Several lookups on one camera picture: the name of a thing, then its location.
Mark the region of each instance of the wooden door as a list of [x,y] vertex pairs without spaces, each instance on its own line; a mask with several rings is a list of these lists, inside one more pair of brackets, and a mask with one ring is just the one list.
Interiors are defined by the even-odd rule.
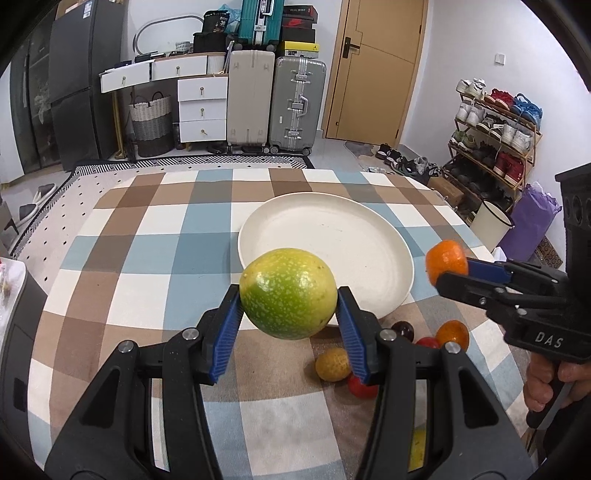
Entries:
[[398,143],[426,8],[426,0],[350,0],[328,138]]

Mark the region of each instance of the white drawer unit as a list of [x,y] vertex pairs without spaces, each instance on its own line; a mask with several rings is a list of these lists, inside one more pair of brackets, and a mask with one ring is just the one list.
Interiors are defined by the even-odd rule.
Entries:
[[178,81],[178,101],[228,98],[228,77],[202,77]]
[[221,120],[226,119],[225,98],[214,100],[191,100],[178,103],[178,120],[190,122],[193,120]]
[[150,61],[132,63],[125,67],[111,70],[100,76],[100,91],[112,92],[124,87],[140,85],[150,81]]
[[152,80],[173,79],[205,75],[207,73],[207,55],[178,56],[163,60],[154,60]]
[[226,119],[180,122],[181,142],[208,142],[226,139]]

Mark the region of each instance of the ceramic plate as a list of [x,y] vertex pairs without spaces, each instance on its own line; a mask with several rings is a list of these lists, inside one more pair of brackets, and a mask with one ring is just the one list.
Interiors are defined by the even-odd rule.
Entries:
[[[373,210],[327,193],[290,193],[265,202],[244,222],[238,254],[246,267],[276,248],[301,248],[350,287],[377,318],[393,312],[414,280],[413,257],[398,231]],[[330,321],[336,325],[336,318]]]

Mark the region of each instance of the woven basket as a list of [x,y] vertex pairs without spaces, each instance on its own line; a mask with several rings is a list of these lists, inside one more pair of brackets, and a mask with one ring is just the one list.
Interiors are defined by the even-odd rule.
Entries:
[[170,96],[156,92],[152,100],[134,102],[129,106],[131,121],[134,126],[135,140],[140,157],[155,157],[174,148],[173,118],[170,108]]

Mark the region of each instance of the silver suitcase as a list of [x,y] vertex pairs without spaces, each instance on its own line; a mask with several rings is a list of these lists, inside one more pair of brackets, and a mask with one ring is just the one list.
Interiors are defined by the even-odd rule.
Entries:
[[275,63],[269,144],[309,155],[316,139],[326,65],[315,59],[280,57]]
[[242,50],[230,54],[228,144],[267,144],[275,54]]

